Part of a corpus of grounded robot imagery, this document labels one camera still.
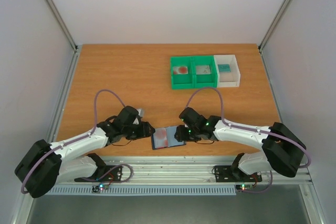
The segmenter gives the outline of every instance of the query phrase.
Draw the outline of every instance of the purple cable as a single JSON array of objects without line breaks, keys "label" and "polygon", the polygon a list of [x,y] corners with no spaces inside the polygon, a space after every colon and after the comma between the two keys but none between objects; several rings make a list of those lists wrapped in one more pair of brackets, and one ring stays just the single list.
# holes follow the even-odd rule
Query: purple cable
[{"label": "purple cable", "polygon": [[271,170],[269,171],[269,175],[270,175],[270,181],[269,181],[269,184],[267,185],[267,187],[264,190],[261,190],[261,191],[237,190],[237,191],[241,191],[242,193],[249,193],[249,194],[261,194],[261,193],[265,193],[265,192],[267,192],[271,188],[271,185],[273,183],[273,173],[272,173]]},{"label": "purple cable", "polygon": [[124,179],[124,180],[121,180],[121,181],[112,181],[111,183],[116,183],[116,184],[119,184],[119,183],[124,183],[124,182],[127,182],[131,179],[131,177],[133,176],[134,174],[134,170],[132,168],[132,166],[128,165],[128,164],[120,164],[120,165],[116,165],[115,167],[109,169],[104,175],[102,175],[100,178],[98,179],[90,179],[90,178],[82,178],[86,181],[90,181],[90,182],[98,182],[99,180],[101,180],[102,178],[104,178],[106,175],[108,175],[112,170],[120,167],[120,166],[126,166],[130,171],[131,171],[131,174],[129,175],[129,177],[127,179]]},{"label": "purple cable", "polygon": [[[245,131],[251,131],[251,132],[258,132],[257,129],[251,129],[251,128],[248,128],[248,127],[243,127],[243,126],[239,126],[239,125],[235,125],[235,124],[229,124],[225,121],[225,118],[224,118],[224,103],[223,103],[223,97],[222,97],[222,94],[219,92],[218,89],[216,88],[213,88],[213,87],[204,87],[204,88],[201,88],[201,89],[198,89],[196,90],[192,95],[191,97],[189,98],[188,102],[187,102],[187,105],[185,107],[188,107],[189,106],[189,103],[191,102],[192,98],[198,93],[200,92],[201,90],[203,89],[213,89],[217,92],[218,96],[219,96],[219,99],[220,99],[220,107],[221,107],[221,118],[222,118],[222,122],[226,125],[226,126],[229,126],[229,127],[232,127],[232,128],[236,128],[236,129],[240,129],[240,130],[245,130]],[[262,131],[260,130],[259,131],[259,134],[262,133],[262,134],[267,134],[267,135],[270,135],[270,136],[275,136],[277,138],[280,138],[282,140],[285,140],[293,145],[295,145],[297,148],[299,148],[307,157],[307,163],[304,164],[304,165],[300,165],[299,168],[307,168],[310,164],[311,164],[311,157],[310,157],[310,154],[307,152],[307,150],[305,148],[303,148],[301,145],[299,145],[298,143],[294,142],[292,139],[289,139],[285,136],[282,136],[282,135],[279,135],[279,134],[276,134],[276,133],[273,133],[273,132],[268,132],[268,131]]]},{"label": "purple cable", "polygon": [[[98,120],[98,114],[97,114],[97,98],[98,98],[98,95],[101,93],[101,92],[109,92],[111,94],[113,94],[119,101],[120,103],[125,107],[125,104],[122,102],[122,100],[120,99],[120,97],[114,93],[113,91],[111,90],[108,90],[108,89],[102,89],[102,90],[99,90],[97,93],[96,93],[96,96],[94,97],[94,102],[93,102],[93,110],[94,110],[94,113],[95,113],[95,117],[94,117],[94,126],[92,128],[92,131],[90,132],[91,134],[87,134],[87,135],[84,135],[84,136],[80,136],[78,138],[75,138],[67,143],[64,144],[64,146],[68,146],[69,144],[73,144],[79,140],[82,140],[88,136],[91,136],[95,131],[96,131],[96,128],[97,128],[97,120]],[[62,146],[59,145],[53,149],[51,149],[49,152],[47,152],[46,154],[44,154],[36,163],[35,165],[33,165],[33,167],[30,169],[30,171],[27,173],[27,176],[25,177],[25,179],[23,180],[22,182],[22,185],[21,185],[21,193],[23,194],[27,194],[28,191],[25,191],[25,186],[27,184],[27,181],[29,180],[30,176],[33,174],[33,172],[35,171],[35,169],[42,163],[43,160],[45,160],[50,154],[52,154],[53,152],[61,149]]]}]

